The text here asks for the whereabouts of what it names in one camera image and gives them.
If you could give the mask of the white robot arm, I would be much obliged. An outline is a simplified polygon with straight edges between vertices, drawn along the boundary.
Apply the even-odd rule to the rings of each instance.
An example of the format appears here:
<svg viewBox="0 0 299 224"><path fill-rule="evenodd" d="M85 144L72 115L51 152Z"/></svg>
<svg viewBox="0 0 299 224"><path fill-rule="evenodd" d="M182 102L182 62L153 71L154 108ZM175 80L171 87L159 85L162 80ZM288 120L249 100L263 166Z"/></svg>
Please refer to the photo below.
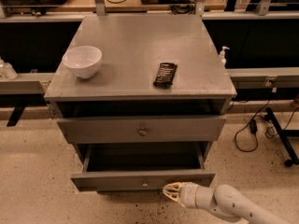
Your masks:
<svg viewBox="0 0 299 224"><path fill-rule="evenodd" d="M253 203L229 185L219 185L213 189L193 182L175 182L165 185L163 193L183 207L206 210L214 217L231 223L244 218L249 224L291 224Z"/></svg>

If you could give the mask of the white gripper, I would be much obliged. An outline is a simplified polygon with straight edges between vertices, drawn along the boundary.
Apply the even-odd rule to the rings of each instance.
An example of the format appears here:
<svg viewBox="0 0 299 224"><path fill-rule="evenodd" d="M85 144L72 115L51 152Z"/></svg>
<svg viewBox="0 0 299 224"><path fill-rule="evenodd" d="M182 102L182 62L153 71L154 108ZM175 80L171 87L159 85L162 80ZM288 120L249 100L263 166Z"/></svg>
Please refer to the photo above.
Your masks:
<svg viewBox="0 0 299 224"><path fill-rule="evenodd" d="M192 182L166 184L163 193L170 200L186 208L212 210L216 206L214 189Z"/></svg>

